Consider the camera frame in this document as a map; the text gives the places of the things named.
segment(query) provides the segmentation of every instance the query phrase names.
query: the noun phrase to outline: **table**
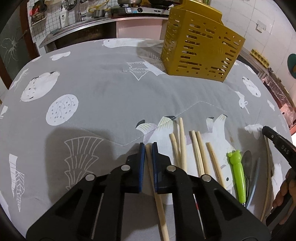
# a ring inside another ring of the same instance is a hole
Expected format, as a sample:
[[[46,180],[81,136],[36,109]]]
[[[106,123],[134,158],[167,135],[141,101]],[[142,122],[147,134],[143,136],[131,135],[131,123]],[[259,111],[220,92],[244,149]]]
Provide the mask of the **table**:
[[[250,150],[253,160],[261,158],[250,207],[261,216],[267,154],[260,129],[270,126],[291,140],[276,102],[239,61],[223,83],[169,76],[161,49],[162,41],[151,39],[83,42],[38,57],[19,72],[1,105],[0,202],[23,235],[83,176],[109,173],[136,153],[140,142],[157,141],[159,152],[175,164],[169,134],[177,136],[179,117],[186,133],[188,174],[197,175],[190,130],[212,143],[233,195],[226,153]],[[276,193],[289,166],[270,146]],[[215,177],[211,163],[210,168]],[[174,240],[170,196],[163,202]],[[160,240],[146,166],[143,193],[126,195],[122,240]]]

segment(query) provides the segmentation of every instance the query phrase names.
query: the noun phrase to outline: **black tool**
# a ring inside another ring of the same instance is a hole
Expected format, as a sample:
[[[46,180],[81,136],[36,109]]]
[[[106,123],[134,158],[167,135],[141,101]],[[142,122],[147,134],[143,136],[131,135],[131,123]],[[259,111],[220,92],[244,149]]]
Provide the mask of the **black tool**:
[[[286,180],[289,185],[289,182],[296,177],[296,147],[268,126],[263,127],[262,134],[273,142],[275,148],[278,149],[292,167],[289,178]],[[282,205],[274,208],[266,219],[266,225],[270,231],[287,215],[292,203],[293,199],[288,192],[284,196]]]
[[[158,153],[156,142],[152,161],[155,190],[173,196],[176,241],[204,241],[204,235],[207,241],[270,240],[267,227],[211,176],[187,175]],[[120,241],[124,194],[141,191],[143,167],[141,143],[139,153],[110,174],[86,175],[29,228],[27,241],[91,241],[92,235],[95,241]]]

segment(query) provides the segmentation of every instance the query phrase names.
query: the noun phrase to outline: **metal screw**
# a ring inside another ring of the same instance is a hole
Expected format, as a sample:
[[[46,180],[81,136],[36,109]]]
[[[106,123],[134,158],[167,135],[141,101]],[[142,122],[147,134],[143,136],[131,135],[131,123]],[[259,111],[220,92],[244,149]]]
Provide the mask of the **metal screw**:
[[[209,175],[203,175],[203,176],[202,176],[202,179],[203,179],[205,182],[209,182],[209,181],[212,180],[211,176],[209,176]]]
[[[121,166],[121,170],[128,171],[131,167],[127,164]]]
[[[176,170],[176,167],[173,166],[173,165],[169,165],[169,166],[167,166],[167,170],[168,170],[169,172],[174,172],[174,171]]]
[[[94,174],[87,174],[85,176],[85,180],[87,181],[92,181],[95,178]]]

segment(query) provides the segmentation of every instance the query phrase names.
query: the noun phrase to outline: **kitchen counter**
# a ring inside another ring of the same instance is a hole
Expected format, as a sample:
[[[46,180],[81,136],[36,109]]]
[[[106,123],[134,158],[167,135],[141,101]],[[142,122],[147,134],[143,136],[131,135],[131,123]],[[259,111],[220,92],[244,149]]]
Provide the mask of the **kitchen counter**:
[[[51,52],[53,50],[56,50],[58,48],[56,48],[54,46],[54,42],[62,37],[65,37],[69,34],[72,34],[74,32],[80,31],[80,30],[84,30],[86,28],[90,28],[90,27],[94,27],[97,25],[101,25],[101,24],[106,24],[106,23],[112,23],[112,22],[119,22],[119,21],[124,21],[124,20],[168,20],[167,17],[148,17],[148,16],[137,16],[137,17],[112,17],[112,18],[90,18],[81,22],[77,22],[75,24],[69,25],[65,28],[59,29],[57,32],[53,33],[53,34],[49,34],[46,36],[46,38],[42,41],[42,43],[39,45],[39,48],[41,47],[46,47],[47,45],[49,45],[48,49],[46,48],[47,52]]]

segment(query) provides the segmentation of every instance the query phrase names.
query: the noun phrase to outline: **gas stove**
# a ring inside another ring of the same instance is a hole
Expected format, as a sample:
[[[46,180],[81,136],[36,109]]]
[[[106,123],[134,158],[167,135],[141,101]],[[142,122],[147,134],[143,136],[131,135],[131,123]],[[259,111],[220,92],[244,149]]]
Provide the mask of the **gas stove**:
[[[165,15],[168,16],[170,14],[169,8],[161,9],[152,8],[152,7],[130,7],[130,6],[114,6],[111,8],[111,15],[120,15],[120,16],[133,16],[133,15],[140,15],[140,16],[160,16]]]

